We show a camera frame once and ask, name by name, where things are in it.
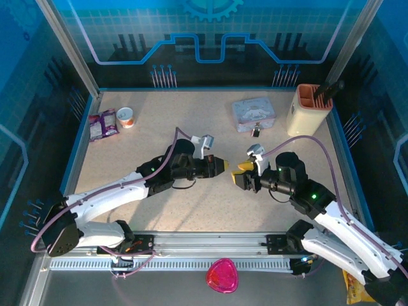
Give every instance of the pen holder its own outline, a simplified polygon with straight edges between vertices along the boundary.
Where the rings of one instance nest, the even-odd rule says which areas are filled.
[[[312,136],[332,110],[333,99],[329,99],[326,105],[323,103],[322,94],[316,100],[313,99],[313,93],[318,87],[318,85],[300,84],[296,88],[286,117],[286,128],[289,136]]]

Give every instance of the speckled tabletop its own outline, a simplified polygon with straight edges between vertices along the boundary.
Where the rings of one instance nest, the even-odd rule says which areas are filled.
[[[230,163],[230,169],[212,179],[201,179],[188,190],[170,189],[150,198],[125,204],[95,221],[129,223],[132,230],[157,231],[286,231],[299,219],[308,220],[289,203],[271,199],[266,191],[254,194],[235,186],[231,170],[246,160],[246,150],[260,143],[270,150],[289,138],[286,115],[294,92],[284,91],[202,91],[202,92],[106,92],[100,110],[131,107],[136,124],[120,134],[90,143],[76,188],[77,193],[105,185],[134,171],[153,157],[164,154],[178,126],[189,135],[215,137],[211,153]],[[238,133],[232,118],[235,101],[268,96],[277,118],[271,129],[259,138]],[[340,198],[349,209],[332,139],[326,122],[314,135],[330,153],[339,182]],[[286,146],[306,165],[309,177],[332,192],[333,182],[323,151],[310,140],[297,140]],[[270,157],[275,167],[275,155]],[[276,195],[278,200],[285,196]]]

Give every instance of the snack bag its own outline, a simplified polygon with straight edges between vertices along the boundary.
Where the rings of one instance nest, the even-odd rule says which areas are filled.
[[[116,126],[115,109],[109,108],[97,115],[88,116],[89,131],[91,132],[90,141],[106,138],[119,134]]]
[[[364,286],[360,284],[351,274],[343,270],[344,282],[347,288],[347,304],[358,302],[375,302],[365,291]]]

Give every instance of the gear graphic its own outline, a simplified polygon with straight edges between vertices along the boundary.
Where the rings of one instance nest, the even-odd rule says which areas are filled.
[[[23,30],[32,28],[38,18],[35,0],[1,0],[0,8],[8,9],[11,16]]]
[[[221,17],[230,17],[232,11],[237,11],[237,6],[243,4],[243,0],[182,0],[185,13],[191,17],[198,17],[199,21],[214,19],[221,21]]]

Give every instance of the yellow bag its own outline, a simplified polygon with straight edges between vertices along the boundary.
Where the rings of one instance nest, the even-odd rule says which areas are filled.
[[[351,274],[343,270],[344,282],[347,288],[347,304],[358,302],[375,302],[371,296],[365,291],[363,285],[360,284]]]

